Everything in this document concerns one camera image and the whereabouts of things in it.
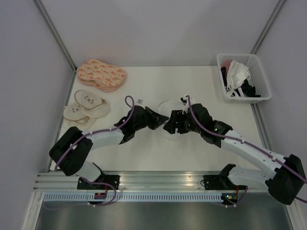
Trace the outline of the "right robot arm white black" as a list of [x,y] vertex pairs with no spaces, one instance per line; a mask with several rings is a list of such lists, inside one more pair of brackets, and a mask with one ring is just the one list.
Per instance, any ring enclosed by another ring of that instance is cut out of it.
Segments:
[[297,156],[285,157],[249,142],[230,125],[214,120],[200,103],[166,101],[158,111],[169,118],[163,127],[169,134],[198,133],[207,143],[231,151],[257,167],[247,170],[228,164],[219,174],[219,184],[224,189],[243,185],[267,190],[277,201],[290,205],[307,183]]

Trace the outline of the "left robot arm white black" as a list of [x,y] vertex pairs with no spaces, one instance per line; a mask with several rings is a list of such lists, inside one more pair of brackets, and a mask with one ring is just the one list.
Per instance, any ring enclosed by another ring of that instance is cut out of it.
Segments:
[[134,106],[117,123],[108,129],[85,133],[78,127],[70,127],[49,151],[49,156],[66,176],[77,175],[93,189],[99,190],[105,184],[102,170],[87,160],[90,151],[110,145],[120,145],[134,138],[141,129],[157,129],[169,117],[149,107]]

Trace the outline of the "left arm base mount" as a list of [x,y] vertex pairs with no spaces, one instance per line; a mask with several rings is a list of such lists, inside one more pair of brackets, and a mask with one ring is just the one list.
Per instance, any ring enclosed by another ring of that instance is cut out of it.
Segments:
[[120,176],[115,174],[102,174],[94,182],[90,182],[82,177],[77,183],[78,190],[118,190]]

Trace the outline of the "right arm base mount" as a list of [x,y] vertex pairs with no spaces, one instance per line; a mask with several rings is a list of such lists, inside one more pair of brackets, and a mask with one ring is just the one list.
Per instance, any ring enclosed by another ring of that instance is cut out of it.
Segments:
[[222,183],[219,175],[204,175],[203,176],[203,184],[205,190],[229,190],[230,187],[225,183]]

